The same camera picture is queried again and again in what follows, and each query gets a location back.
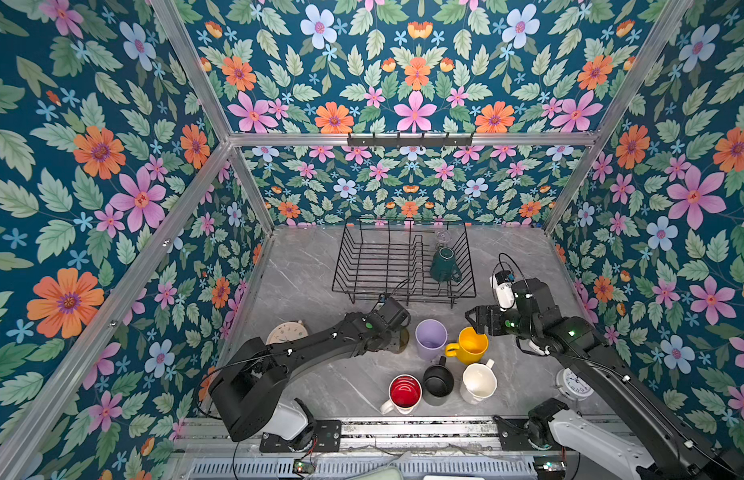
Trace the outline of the yellow mug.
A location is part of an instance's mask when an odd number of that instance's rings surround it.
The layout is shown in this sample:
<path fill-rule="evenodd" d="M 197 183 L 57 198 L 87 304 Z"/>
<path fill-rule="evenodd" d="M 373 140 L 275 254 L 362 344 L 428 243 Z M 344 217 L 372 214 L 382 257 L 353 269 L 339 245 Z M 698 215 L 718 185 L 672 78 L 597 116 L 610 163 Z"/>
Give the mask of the yellow mug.
<path fill-rule="evenodd" d="M 447 358 L 456 358 L 464 365 L 471 365 L 482 360 L 489 349 L 489 337 L 479 334 L 473 327 L 464 328 L 455 343 L 445 348 Z"/>

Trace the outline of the lilac plastic cup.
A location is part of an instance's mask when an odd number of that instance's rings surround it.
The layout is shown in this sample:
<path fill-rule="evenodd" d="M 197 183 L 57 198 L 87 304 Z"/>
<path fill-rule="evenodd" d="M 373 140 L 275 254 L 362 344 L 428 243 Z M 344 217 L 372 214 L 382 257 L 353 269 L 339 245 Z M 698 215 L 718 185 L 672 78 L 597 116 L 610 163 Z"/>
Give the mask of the lilac plastic cup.
<path fill-rule="evenodd" d="M 415 329 L 418 355 L 431 362 L 445 353 L 448 342 L 446 326 L 436 319 L 425 319 Z"/>

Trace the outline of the dark green mug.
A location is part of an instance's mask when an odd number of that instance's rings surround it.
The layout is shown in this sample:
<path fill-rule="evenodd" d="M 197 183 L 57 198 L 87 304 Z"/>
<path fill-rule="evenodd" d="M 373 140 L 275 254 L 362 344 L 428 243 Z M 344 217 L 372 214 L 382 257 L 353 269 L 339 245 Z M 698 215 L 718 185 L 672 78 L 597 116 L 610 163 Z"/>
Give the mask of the dark green mug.
<path fill-rule="evenodd" d="M 452 248 L 441 247 L 434 254 L 430 276 L 439 283 L 459 283 L 462 281 L 463 274 L 457 263 L 456 253 Z"/>

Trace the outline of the olive glass cup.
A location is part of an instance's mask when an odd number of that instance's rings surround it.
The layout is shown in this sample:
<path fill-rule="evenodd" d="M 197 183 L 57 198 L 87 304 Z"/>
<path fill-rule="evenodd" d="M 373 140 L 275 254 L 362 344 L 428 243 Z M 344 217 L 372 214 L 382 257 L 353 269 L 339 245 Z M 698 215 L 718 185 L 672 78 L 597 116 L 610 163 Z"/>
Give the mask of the olive glass cup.
<path fill-rule="evenodd" d="M 394 354 L 402 354 L 410 342 L 410 334 L 407 328 L 402 328 L 392 334 L 389 350 Z"/>

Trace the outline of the black wire dish rack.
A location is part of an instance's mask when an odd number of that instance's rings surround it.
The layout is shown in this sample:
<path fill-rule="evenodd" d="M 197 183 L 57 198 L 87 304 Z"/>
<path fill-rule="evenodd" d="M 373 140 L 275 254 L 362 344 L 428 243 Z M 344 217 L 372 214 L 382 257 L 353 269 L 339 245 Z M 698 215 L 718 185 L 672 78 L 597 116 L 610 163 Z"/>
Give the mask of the black wire dish rack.
<path fill-rule="evenodd" d="M 439 283 L 430 267 L 436 248 L 435 232 L 451 233 L 452 248 L 463 278 Z M 361 217 L 343 227 L 332 279 L 332 290 L 351 302 L 392 295 L 400 302 L 433 302 L 455 306 L 477 297 L 468 227 L 462 222 Z"/>

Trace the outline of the clear plastic cup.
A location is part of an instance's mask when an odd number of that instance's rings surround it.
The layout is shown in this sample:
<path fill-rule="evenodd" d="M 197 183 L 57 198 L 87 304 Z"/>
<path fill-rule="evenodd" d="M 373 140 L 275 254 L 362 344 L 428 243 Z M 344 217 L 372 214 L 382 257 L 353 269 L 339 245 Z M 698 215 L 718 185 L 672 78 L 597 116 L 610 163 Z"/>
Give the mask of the clear plastic cup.
<path fill-rule="evenodd" d="M 442 248 L 450 248 L 452 245 L 452 236 L 448 230 L 438 229 L 435 232 L 436 248 L 438 250 Z"/>

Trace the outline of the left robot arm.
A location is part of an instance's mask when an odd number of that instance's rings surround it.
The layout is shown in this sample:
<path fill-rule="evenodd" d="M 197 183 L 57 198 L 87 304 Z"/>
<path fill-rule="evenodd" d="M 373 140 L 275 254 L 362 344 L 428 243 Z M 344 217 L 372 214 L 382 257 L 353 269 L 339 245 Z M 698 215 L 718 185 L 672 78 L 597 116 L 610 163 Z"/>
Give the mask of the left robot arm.
<path fill-rule="evenodd" d="M 351 312 L 332 327 L 281 343 L 256 337 L 215 372 L 208 393 L 234 442 L 258 433 L 277 436 L 303 449 L 313 440 L 317 422 L 305 402 L 281 401 L 290 381 L 337 359 L 390 351 L 411 322 L 409 311 L 383 296 L 367 313 Z"/>

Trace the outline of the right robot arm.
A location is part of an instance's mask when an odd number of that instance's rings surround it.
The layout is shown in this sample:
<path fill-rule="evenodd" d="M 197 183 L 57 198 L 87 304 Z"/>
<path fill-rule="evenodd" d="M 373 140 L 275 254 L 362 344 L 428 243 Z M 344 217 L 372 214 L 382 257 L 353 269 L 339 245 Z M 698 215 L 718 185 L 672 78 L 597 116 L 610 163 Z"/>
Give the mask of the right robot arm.
<path fill-rule="evenodd" d="M 565 316 L 537 278 L 504 283 L 496 302 L 468 310 L 479 334 L 512 336 L 525 354 L 552 357 L 590 386 L 632 430 L 637 442 L 591 424 L 550 399 L 529 414 L 531 443 L 573 449 L 621 479 L 743 479 L 744 456 L 717 450 L 630 371 L 592 324 Z"/>

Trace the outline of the white cream mug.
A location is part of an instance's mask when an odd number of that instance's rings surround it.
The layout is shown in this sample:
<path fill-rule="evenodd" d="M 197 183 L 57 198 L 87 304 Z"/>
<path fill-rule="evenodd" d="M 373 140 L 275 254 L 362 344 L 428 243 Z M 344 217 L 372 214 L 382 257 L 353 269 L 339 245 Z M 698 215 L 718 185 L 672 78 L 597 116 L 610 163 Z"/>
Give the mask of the white cream mug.
<path fill-rule="evenodd" d="M 492 397 L 498 387 L 498 380 L 493 371 L 495 361 L 469 365 L 462 375 L 460 395 L 464 401 L 476 405 Z"/>

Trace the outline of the red and white mug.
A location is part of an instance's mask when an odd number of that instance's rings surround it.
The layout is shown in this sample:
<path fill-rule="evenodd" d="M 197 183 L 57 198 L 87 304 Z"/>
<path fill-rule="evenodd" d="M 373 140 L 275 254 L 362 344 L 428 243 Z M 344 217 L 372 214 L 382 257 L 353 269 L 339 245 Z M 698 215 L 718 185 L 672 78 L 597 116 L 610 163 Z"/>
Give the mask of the red and white mug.
<path fill-rule="evenodd" d="M 420 404 L 423 397 L 419 380 L 410 374 L 395 377 L 388 388 L 388 399 L 380 407 L 380 413 L 387 415 L 398 412 L 401 415 L 411 414 Z"/>

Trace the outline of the white alarm clock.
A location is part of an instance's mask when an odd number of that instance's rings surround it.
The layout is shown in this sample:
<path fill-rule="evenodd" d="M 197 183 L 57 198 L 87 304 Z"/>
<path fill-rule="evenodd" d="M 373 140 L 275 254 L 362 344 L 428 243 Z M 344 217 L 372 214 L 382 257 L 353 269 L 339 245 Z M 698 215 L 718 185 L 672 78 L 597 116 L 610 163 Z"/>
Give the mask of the white alarm clock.
<path fill-rule="evenodd" d="M 561 394 L 574 401 L 588 399 L 594 394 L 594 389 L 570 368 L 564 368 L 557 373 L 555 384 Z"/>

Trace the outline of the pink alarm clock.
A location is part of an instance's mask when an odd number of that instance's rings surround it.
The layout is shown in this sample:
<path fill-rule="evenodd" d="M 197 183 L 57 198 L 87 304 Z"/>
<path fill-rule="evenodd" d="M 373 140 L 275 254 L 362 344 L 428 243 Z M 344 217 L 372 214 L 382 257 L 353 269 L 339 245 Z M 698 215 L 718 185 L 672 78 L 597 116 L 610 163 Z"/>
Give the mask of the pink alarm clock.
<path fill-rule="evenodd" d="M 308 329 L 301 321 L 289 321 L 277 325 L 268 335 L 266 344 L 278 344 L 296 341 L 309 335 Z"/>

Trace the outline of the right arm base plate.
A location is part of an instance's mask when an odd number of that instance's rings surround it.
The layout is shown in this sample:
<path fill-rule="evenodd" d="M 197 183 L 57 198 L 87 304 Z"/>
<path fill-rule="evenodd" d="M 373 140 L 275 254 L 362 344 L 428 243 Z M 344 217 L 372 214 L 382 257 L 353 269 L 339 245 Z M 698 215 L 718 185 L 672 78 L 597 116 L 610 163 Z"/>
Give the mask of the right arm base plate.
<path fill-rule="evenodd" d="M 546 423 L 533 418 L 508 419 L 493 415 L 499 441 L 506 451 L 552 451 L 561 449 Z"/>

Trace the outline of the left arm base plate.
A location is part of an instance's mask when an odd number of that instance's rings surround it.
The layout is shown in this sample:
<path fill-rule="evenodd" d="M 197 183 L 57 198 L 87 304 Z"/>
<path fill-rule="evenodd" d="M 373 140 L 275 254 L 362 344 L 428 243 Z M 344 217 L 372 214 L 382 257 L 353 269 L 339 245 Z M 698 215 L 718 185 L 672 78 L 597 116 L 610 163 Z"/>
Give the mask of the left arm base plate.
<path fill-rule="evenodd" d="M 293 439 L 275 434 L 261 437 L 261 453 L 335 453 L 340 450 L 343 423 L 340 420 L 313 420 Z"/>

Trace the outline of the black hook rail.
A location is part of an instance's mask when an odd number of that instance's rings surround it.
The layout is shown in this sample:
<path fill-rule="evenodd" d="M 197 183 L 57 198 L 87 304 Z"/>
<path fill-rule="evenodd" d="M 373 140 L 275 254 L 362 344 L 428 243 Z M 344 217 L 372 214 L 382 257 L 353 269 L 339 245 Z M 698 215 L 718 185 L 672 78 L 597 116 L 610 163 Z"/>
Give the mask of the black hook rail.
<path fill-rule="evenodd" d="M 452 133 L 368 133 L 348 134 L 348 146 L 380 147 L 385 149 L 400 147 L 424 147 L 443 149 L 446 147 L 471 146 L 474 142 L 473 134 Z"/>

